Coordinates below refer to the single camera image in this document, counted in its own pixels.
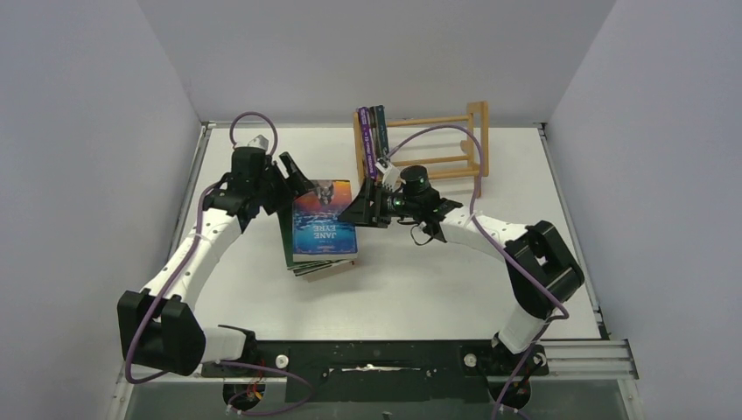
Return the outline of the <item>Jane Eyre book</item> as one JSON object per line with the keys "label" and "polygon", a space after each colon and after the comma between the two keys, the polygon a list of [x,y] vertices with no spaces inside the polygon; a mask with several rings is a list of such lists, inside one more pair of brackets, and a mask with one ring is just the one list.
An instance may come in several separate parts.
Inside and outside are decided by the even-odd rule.
{"label": "Jane Eyre book", "polygon": [[353,201],[346,179],[319,179],[292,204],[292,256],[299,263],[354,259],[359,249],[354,224],[340,220]]}

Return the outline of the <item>purple comic book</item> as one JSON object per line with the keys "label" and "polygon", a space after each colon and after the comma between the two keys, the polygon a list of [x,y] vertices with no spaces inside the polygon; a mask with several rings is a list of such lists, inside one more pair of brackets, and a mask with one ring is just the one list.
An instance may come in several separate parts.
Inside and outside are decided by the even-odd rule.
{"label": "purple comic book", "polygon": [[370,125],[370,110],[368,107],[360,107],[357,109],[357,112],[360,123],[363,156],[366,163],[366,175],[371,179],[376,179],[377,170],[375,167],[375,151]]}

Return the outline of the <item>Little Women book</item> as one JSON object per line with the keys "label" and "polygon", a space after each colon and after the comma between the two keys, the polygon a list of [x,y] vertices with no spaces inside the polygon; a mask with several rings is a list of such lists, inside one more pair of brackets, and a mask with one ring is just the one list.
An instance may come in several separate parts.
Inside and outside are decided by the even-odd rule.
{"label": "Little Women book", "polygon": [[376,105],[370,109],[370,122],[376,158],[385,158],[389,154],[389,136],[383,105]]}

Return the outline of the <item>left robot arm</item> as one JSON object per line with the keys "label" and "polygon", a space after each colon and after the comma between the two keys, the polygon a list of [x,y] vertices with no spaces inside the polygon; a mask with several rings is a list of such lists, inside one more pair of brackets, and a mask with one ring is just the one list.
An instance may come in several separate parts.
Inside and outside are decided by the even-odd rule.
{"label": "left robot arm", "polygon": [[191,375],[205,363],[238,361],[254,334],[237,327],[203,327],[193,313],[200,293],[230,246],[260,213],[274,214],[308,193],[312,182],[288,152],[234,149],[231,168],[198,200],[189,234],[140,291],[117,303],[124,376],[142,384],[171,373]]}

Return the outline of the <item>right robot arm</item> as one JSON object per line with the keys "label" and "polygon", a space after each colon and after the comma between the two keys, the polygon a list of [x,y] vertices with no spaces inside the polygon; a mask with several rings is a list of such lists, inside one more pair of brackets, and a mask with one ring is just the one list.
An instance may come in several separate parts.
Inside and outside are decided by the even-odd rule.
{"label": "right robot arm", "polygon": [[495,334],[493,364],[512,374],[527,361],[526,350],[546,325],[567,319],[564,304],[585,283],[585,275],[554,225],[524,225],[476,213],[440,195],[427,170],[413,165],[388,174],[397,189],[364,178],[360,193],[339,220],[364,228],[386,228],[392,219],[410,219],[432,240],[467,246],[507,266],[516,305]]}

